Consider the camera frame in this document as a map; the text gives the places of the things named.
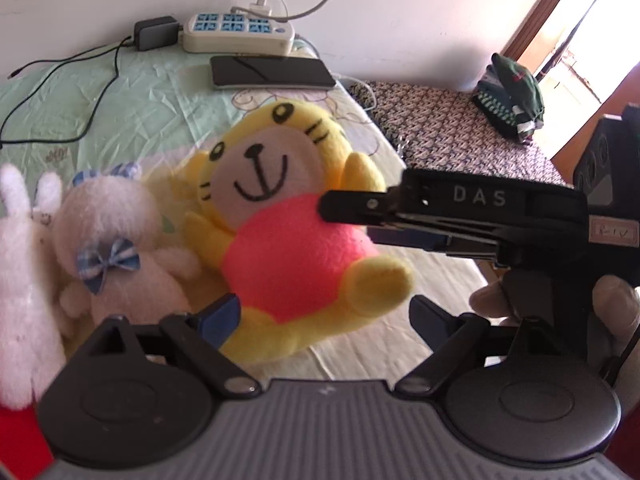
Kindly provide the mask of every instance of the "folded cloth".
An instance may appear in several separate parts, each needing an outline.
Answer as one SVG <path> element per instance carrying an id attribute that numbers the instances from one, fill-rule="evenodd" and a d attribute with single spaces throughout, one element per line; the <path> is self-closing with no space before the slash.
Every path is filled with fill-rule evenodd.
<path id="1" fill-rule="evenodd" d="M 528 143 L 544 126 L 545 111 L 538 82 L 529 70 L 508 57 L 492 55 L 473 95 L 473 102 L 503 137 Z"/>

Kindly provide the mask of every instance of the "black phone screen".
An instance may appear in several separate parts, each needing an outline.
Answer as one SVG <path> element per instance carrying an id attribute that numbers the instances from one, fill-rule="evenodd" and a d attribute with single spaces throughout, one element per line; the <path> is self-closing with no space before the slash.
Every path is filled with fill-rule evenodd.
<path id="1" fill-rule="evenodd" d="M 335 86 L 335 79 L 319 59 L 280 56 L 213 56 L 210 63 L 213 85 L 216 87 L 333 88 Z"/>

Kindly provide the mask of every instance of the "yellow plush toy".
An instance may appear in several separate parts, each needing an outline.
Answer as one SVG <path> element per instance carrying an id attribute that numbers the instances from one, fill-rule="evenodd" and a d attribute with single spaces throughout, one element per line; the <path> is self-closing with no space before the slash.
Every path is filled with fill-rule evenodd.
<path id="1" fill-rule="evenodd" d="M 202 206 L 185 219 L 187 243 L 242 304 L 222 347 L 236 363 L 278 359 L 355 330 L 410 294 L 405 264 L 378 254 L 363 229 L 317 212 L 329 189 L 385 189 L 322 108 L 289 100 L 258 108 L 184 174 Z"/>

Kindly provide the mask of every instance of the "white stuffed animal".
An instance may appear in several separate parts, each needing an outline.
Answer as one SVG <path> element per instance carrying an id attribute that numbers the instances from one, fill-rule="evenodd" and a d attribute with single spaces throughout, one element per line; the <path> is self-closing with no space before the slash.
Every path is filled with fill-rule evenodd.
<path id="1" fill-rule="evenodd" d="M 187 248 L 156 247 L 162 216 L 139 175 L 133 163 L 108 175 L 79 173 L 56 216 L 56 256 L 76 279 L 62 291 L 60 305 L 74 319 L 91 312 L 96 325 L 118 314 L 151 324 L 191 310 L 172 275 L 196 278 L 199 260 Z"/>
<path id="2" fill-rule="evenodd" d="M 45 173 L 31 208 L 20 171 L 0 168 L 0 405 L 21 410 L 44 391 L 65 365 L 60 329 L 68 319 L 55 303 L 60 270 L 47 225 L 60 208 L 62 183 Z"/>

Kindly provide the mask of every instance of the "blue plaid bow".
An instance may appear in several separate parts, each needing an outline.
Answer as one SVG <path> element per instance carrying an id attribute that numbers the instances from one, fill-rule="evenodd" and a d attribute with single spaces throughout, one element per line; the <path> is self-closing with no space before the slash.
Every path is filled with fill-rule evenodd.
<path id="1" fill-rule="evenodd" d="M 98 295 L 104 287 L 107 270 L 119 267 L 125 270 L 138 270 L 140 256 L 131 240 L 118 238 L 109 248 L 94 246 L 81 251 L 76 258 L 76 269 L 89 291 Z"/>
<path id="2" fill-rule="evenodd" d="M 122 176 L 124 178 L 128 178 L 129 180 L 138 180 L 138 177 L 141 173 L 142 168 L 137 162 L 118 164 L 109 172 L 111 176 Z M 91 180 L 92 178 L 97 178 L 98 176 L 100 176 L 100 173 L 95 170 L 84 170 L 76 174 L 74 179 L 71 181 L 71 184 L 73 187 L 78 187 L 83 182 Z"/>

